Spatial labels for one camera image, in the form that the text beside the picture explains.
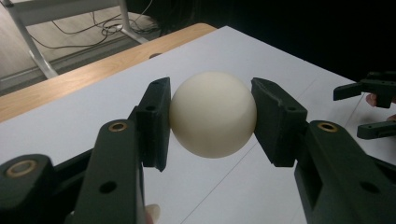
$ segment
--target floor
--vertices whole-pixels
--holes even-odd
[[[117,27],[104,30],[103,25],[108,27],[121,23],[121,20],[117,20],[120,18],[118,15],[120,15],[120,8],[112,7],[54,22],[32,25],[27,29],[30,35],[41,44],[55,48],[43,47],[36,42],[46,60],[58,74],[62,74],[138,45],[132,38],[119,32]],[[135,23],[132,21],[131,25],[136,30],[147,30],[156,26],[155,21],[147,16],[130,13],[130,19],[135,21]],[[0,7],[0,22],[2,24],[0,26],[0,95],[46,80],[30,57],[27,45],[7,10],[3,7]],[[157,38],[159,31],[155,29],[152,31],[152,33],[142,34],[142,36],[148,40]]]

